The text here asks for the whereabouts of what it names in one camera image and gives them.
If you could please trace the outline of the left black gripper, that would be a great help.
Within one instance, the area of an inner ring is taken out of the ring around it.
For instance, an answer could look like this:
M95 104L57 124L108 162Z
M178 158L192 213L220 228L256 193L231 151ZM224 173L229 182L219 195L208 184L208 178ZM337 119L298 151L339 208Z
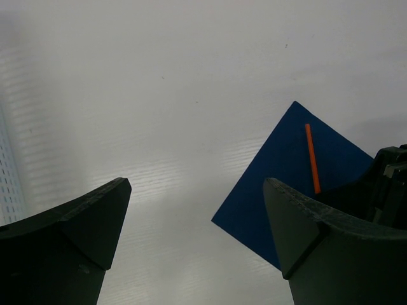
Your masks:
M263 194L295 304L406 303L405 144L318 201L274 178Z

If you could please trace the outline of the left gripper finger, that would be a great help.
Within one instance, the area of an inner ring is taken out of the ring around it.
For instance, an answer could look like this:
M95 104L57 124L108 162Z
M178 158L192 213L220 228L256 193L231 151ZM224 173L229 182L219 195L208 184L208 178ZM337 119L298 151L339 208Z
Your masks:
M1 304L96 304L131 192L119 177L1 226Z

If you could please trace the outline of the orange chopstick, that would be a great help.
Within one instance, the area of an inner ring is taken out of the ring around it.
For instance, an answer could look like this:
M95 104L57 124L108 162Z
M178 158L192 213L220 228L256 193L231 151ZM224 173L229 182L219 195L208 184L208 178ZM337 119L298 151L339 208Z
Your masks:
M315 157L312 131L311 131L311 126L309 123L307 123L305 125L305 131L306 131L306 136L307 136L307 145L308 145L308 153L309 153L309 157L310 157L310 166L311 166L311 171L312 171L314 192L315 192L315 194L320 194L321 193L321 184L320 184L319 173L318 173L318 169L317 169L317 162L316 162L316 157Z

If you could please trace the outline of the dark blue paper napkin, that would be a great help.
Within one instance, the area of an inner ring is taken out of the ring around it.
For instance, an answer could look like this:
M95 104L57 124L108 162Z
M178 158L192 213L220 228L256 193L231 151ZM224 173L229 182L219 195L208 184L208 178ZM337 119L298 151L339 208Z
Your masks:
M358 180L373 158L299 102L293 102L214 214L212 222L286 272L322 231L295 209L313 200L310 125L321 189Z

